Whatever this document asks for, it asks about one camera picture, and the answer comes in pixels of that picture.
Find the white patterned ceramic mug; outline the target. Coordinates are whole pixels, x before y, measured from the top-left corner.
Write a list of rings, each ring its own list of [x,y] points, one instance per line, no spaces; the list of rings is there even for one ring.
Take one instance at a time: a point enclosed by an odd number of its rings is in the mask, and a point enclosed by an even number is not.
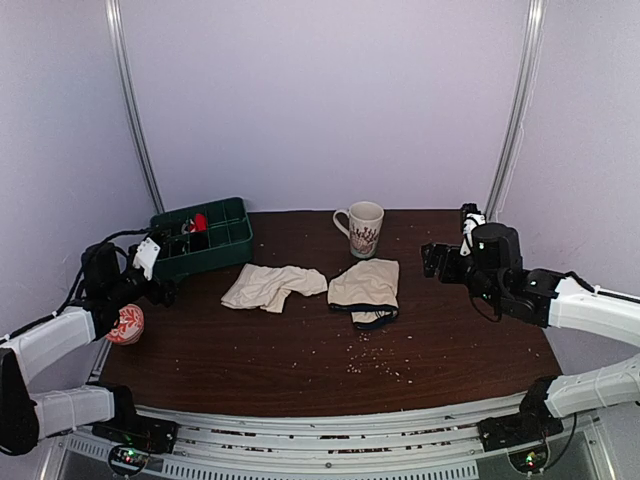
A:
[[[375,255],[384,214],[381,206],[370,201],[360,201],[348,209],[333,212],[333,223],[347,237],[354,257],[366,260]]]

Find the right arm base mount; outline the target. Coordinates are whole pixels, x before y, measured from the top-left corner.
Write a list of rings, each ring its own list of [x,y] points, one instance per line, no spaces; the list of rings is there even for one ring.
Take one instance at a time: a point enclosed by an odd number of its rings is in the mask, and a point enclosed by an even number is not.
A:
[[[490,417],[480,421],[477,428],[485,452],[544,442],[564,430],[560,419],[540,419],[534,414],[522,413]]]

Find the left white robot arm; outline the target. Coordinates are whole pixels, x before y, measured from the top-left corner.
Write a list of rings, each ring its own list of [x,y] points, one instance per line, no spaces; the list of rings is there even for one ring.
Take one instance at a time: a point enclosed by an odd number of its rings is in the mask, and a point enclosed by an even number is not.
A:
[[[71,293],[50,315],[1,340],[1,451],[25,455],[43,439],[89,426],[94,435],[152,454],[174,449],[178,426],[137,412],[126,386],[86,383],[69,390],[32,394],[28,386],[67,354],[104,338],[120,323],[121,310],[145,297],[168,306],[171,282],[154,277],[160,246],[150,238],[130,250],[119,266],[117,247],[89,247]]]

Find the cream boxer underwear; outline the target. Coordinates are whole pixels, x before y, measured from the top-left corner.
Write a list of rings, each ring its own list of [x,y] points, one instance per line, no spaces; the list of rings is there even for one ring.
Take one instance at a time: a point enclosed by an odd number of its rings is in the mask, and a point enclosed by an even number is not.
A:
[[[222,296],[221,304],[234,310],[260,309],[281,314],[291,293],[308,297],[327,289],[326,277],[315,269],[246,264]]]

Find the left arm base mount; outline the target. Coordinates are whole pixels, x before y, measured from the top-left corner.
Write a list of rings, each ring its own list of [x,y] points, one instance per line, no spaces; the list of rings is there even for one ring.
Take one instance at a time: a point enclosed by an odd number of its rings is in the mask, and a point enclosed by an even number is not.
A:
[[[172,421],[142,416],[133,424],[125,425],[112,419],[94,423],[94,436],[121,445],[134,447],[151,454],[172,453],[178,433],[178,424]]]

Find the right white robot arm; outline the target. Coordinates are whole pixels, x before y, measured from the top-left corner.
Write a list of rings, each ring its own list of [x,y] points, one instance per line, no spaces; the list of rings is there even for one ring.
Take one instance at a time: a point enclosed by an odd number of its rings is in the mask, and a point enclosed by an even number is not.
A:
[[[518,232],[504,224],[466,221],[460,245],[422,246],[426,277],[466,287],[497,319],[510,317],[541,328],[571,329],[628,345],[639,344],[639,300],[589,284],[573,271],[523,265]],[[534,382],[516,414],[480,423],[489,440],[513,435],[530,442],[561,429],[563,418],[639,399],[639,358],[577,375]]]

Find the cream underwear navy trim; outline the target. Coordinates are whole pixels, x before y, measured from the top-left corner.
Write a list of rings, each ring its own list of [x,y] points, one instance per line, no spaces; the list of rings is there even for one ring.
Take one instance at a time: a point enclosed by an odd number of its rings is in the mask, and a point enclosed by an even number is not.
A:
[[[349,314],[358,330],[382,328],[399,315],[399,277],[396,260],[360,261],[329,282],[329,310]]]

